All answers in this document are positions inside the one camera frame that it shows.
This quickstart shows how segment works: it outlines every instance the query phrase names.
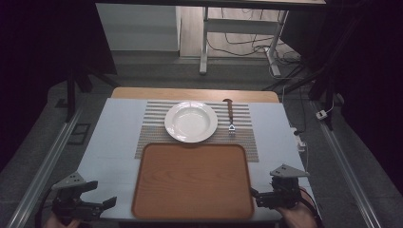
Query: white table surface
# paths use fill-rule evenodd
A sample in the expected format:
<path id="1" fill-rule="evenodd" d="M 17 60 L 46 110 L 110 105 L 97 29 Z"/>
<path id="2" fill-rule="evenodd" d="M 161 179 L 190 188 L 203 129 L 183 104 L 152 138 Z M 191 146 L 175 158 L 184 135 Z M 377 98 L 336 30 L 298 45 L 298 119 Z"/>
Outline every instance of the white table surface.
<path id="1" fill-rule="evenodd" d="M 147 100 L 108 99 L 77 170 L 86 181 L 98 181 L 98 188 L 84 193 L 82 200 L 102 202 L 117 197 L 115 207 L 104 211 L 101 218 L 136 220 L 131 204 L 140 160 L 134 155 L 146 104 Z M 273 190 L 270 171 L 284 163 L 304 168 L 282 104 L 251 103 L 249 108 L 259 153 L 259 162 L 248 162 L 251 185 L 269 192 Z M 299 185 L 312 196 L 307 178 L 299 178 Z M 252 221 L 279 219 L 277 211 L 255 204 Z"/>

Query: metal bracket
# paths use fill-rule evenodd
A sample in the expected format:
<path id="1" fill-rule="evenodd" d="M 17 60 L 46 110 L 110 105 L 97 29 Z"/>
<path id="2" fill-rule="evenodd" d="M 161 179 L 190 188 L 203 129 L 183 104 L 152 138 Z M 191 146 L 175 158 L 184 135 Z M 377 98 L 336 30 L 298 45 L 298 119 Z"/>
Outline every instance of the metal bracket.
<path id="1" fill-rule="evenodd" d="M 279 178 L 302 178 L 309 177 L 309 173 L 305 171 L 301 171 L 290 165 L 283 164 L 279 168 L 270 172 L 270 175 Z"/>
<path id="2" fill-rule="evenodd" d="M 74 172 L 74 173 L 68 175 L 63 180 L 60 180 L 59 182 L 53 184 L 53 186 L 51 187 L 51 190 L 75 187 L 75 186 L 80 186 L 80 185 L 84 185 L 84 184 L 86 184 L 86 181 L 84 180 L 84 178 L 81 177 L 81 175 L 78 172 Z"/>

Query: wooden tray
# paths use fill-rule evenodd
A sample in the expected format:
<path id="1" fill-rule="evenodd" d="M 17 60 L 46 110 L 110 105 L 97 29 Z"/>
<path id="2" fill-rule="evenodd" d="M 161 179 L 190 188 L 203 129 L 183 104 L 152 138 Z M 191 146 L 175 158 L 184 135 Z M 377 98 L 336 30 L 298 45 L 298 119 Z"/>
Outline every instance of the wooden tray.
<path id="1" fill-rule="evenodd" d="M 245 151 L 238 144 L 150 143 L 131 211 L 137 219 L 249 219 Z"/>

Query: white plate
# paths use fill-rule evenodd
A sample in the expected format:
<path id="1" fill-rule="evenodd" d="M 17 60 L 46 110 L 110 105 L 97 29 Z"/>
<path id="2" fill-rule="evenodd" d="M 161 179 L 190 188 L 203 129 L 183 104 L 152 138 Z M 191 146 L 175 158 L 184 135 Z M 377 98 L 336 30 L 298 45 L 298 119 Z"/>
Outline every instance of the white plate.
<path id="1" fill-rule="evenodd" d="M 207 104 L 199 102 L 176 104 L 165 116 L 166 131 L 184 143 L 208 139 L 216 131 L 217 124 L 216 112 Z"/>

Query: white wall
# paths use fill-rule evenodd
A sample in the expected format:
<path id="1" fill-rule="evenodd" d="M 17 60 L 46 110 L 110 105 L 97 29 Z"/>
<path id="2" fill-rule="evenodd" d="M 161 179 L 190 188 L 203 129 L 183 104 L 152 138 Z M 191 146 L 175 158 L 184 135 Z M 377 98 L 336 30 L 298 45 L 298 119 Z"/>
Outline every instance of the white wall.
<path id="1" fill-rule="evenodd" d="M 97 4 L 111 50 L 180 48 L 179 7 Z"/>

